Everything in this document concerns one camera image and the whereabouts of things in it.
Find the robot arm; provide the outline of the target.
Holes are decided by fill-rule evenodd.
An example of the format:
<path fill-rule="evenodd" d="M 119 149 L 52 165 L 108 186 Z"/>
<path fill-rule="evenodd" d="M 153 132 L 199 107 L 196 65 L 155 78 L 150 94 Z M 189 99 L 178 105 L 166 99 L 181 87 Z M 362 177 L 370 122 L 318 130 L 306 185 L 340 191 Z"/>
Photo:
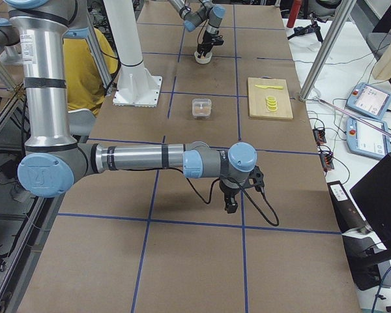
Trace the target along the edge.
<path fill-rule="evenodd" d="M 225 8 L 222 5 L 214 4 L 212 1 L 201 1 L 199 8 L 192 11 L 185 4 L 185 1 L 172 0 L 169 3 L 179 13 L 183 20 L 183 26 L 188 32 L 194 31 L 197 26 L 207 22 L 203 40 L 197 45 L 195 58 L 200 60 L 210 58 L 212 48 L 224 43 L 223 36 L 219 34 L 219 27 L 225 16 Z"/>
<path fill-rule="evenodd" d="M 18 165 L 18 179 L 24 189 L 35 196 L 54 198 L 83 177 L 106 170 L 172 168 L 187 180 L 217 177 L 227 213 L 237 210 L 235 195 L 240 191 L 247 197 L 247 188 L 263 192 L 257 152 L 248 143 L 236 143 L 227 151 L 211 149 L 203 142 L 125 147 L 78 143 L 71 135 L 88 136 L 96 119 L 87 109 L 68 113 L 63 38 L 95 35 L 88 24 L 87 2 L 4 2 L 10 22 L 20 34 L 23 84 L 29 103 L 31 136 L 25 143 L 27 156 Z M 195 55 L 210 56 L 210 49 L 223 43 L 218 30 L 225 8 L 201 1 L 200 8 L 192 11 L 184 1 L 169 2 L 187 31 L 207 22 Z M 152 76 L 145 68 L 132 1 L 104 1 L 104 6 L 121 66 L 114 104 L 155 107 L 162 77 Z"/>

